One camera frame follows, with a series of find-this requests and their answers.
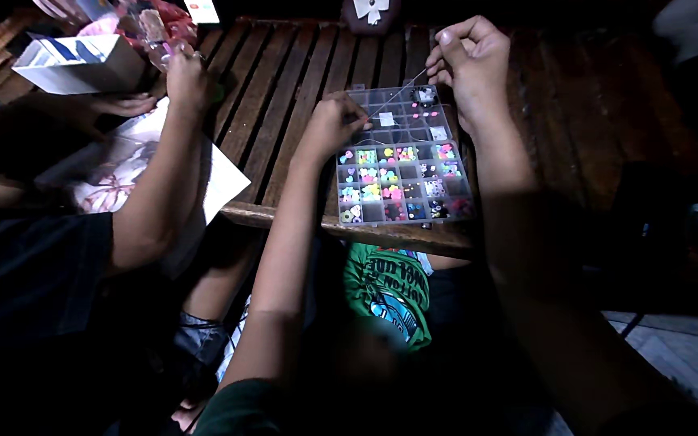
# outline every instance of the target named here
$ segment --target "fingernail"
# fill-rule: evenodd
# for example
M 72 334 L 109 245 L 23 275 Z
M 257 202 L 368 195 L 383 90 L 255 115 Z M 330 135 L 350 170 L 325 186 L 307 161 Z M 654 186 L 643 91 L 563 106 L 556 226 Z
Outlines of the fingernail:
M 441 33 L 441 39 L 440 39 L 438 42 L 440 42 L 440 43 L 443 44 L 443 45 L 446 45 L 446 44 L 451 43 L 451 33 L 448 32 L 448 31 L 446 31 L 446 30 L 444 30 L 444 31 Z

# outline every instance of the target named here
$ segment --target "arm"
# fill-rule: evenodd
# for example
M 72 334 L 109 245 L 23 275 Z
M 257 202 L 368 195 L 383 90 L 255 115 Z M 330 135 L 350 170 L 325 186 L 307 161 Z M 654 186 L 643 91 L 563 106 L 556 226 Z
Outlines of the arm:
M 344 125 L 343 117 L 359 119 Z M 244 379 L 286 384 L 302 328 L 301 311 L 309 253 L 318 223 L 316 189 L 324 162 L 354 131 L 370 128 L 367 114 L 345 92 L 320 102 L 290 163 L 271 225 L 244 334 L 218 390 Z
M 441 31 L 427 59 L 431 83 L 454 87 L 460 123 L 476 145 L 486 254 L 521 344 L 577 434 L 618 414 L 683 401 L 599 312 L 568 298 L 573 274 L 510 119 L 509 39 L 482 17 Z
M 210 80 L 198 56 L 172 56 L 169 107 L 160 144 L 136 188 L 112 216 L 111 273 L 163 256 L 179 235 L 199 192 L 199 136 Z

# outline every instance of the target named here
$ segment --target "hand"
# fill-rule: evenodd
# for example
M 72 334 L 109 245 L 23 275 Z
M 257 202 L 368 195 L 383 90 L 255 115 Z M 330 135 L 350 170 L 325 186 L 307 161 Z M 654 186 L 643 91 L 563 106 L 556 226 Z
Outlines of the hand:
M 346 115 L 353 115 L 357 120 L 344 124 Z M 373 124 L 368 122 L 368 114 L 349 98 L 349 94 L 344 91 L 329 94 L 316 105 L 311 115 L 296 151 L 301 157 L 298 161 L 307 159 L 321 166 L 354 132 L 372 127 Z
M 212 101 L 215 82 L 203 67 L 201 55 L 190 46 L 176 46 L 174 55 L 169 58 L 166 90 L 169 104 L 182 109 L 204 111 Z
M 194 405 L 189 401 L 184 400 L 179 405 L 179 409 L 171 414 L 171 420 L 179 424 L 179 429 L 183 432 L 187 431 L 188 434 L 196 429 L 196 425 L 193 423 L 199 416 L 199 413 L 204 410 L 208 400 L 204 400 Z
M 510 39 L 482 16 L 450 25 L 435 39 L 427 75 L 431 84 L 454 89 L 462 128 L 475 137 L 480 126 L 507 117 Z
M 146 93 L 96 97 L 30 92 L 18 99 L 16 104 L 38 109 L 89 135 L 93 140 L 105 142 L 106 135 L 94 126 L 100 115 L 139 116 L 155 109 L 157 102 L 155 97 Z

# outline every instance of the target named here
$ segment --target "white label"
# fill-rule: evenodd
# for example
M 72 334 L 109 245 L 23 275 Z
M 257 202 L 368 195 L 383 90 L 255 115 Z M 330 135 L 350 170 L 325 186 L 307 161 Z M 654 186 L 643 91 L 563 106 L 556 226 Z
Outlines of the white label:
M 185 4 L 188 5 L 193 23 L 219 23 L 219 16 L 212 0 L 185 0 Z
M 378 120 L 381 122 L 382 127 L 389 127 L 395 124 L 395 118 L 391 112 L 382 112 L 378 114 Z
M 430 133 L 433 134 L 433 140 L 447 140 L 446 128 L 443 126 L 431 127 Z

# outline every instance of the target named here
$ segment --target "white box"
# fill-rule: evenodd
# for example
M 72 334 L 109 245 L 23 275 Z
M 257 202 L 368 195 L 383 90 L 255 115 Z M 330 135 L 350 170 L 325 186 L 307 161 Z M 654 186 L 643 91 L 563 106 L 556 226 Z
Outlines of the white box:
M 81 41 L 98 55 L 99 63 L 66 61 L 49 40 L 34 40 L 13 65 L 44 92 L 51 94 L 90 94 L 94 92 L 129 92 L 139 84 L 144 60 L 120 35 L 74 36 L 56 38 L 57 42 L 77 55 Z

